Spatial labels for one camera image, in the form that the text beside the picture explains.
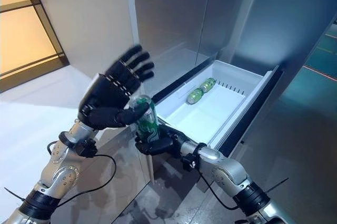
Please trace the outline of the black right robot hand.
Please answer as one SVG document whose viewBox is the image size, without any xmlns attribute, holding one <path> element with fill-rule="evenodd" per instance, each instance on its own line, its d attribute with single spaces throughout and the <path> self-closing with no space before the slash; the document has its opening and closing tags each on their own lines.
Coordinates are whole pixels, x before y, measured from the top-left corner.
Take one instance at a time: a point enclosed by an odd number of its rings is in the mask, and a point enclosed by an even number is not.
<svg viewBox="0 0 337 224">
<path fill-rule="evenodd" d="M 173 157 L 179 158 L 181 156 L 182 144 L 188 140 L 187 136 L 181 131 L 167 125 L 160 124 L 158 128 L 160 133 L 159 139 L 150 143 L 142 140 L 139 133 L 136 132 L 136 148 L 144 155 L 154 156 L 169 153 Z"/>
</svg>

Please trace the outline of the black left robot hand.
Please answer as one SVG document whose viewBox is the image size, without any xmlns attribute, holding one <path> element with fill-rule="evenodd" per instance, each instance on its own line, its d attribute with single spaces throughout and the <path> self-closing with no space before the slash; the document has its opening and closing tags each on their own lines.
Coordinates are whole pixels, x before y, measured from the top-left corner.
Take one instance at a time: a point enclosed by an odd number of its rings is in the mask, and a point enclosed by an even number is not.
<svg viewBox="0 0 337 224">
<path fill-rule="evenodd" d="M 78 119 L 102 130 L 131 125 L 150 108 L 147 103 L 135 108 L 125 106 L 141 83 L 154 76 L 150 54 L 135 45 L 119 57 L 103 74 L 99 74 L 85 93 L 78 108 Z"/>
</svg>

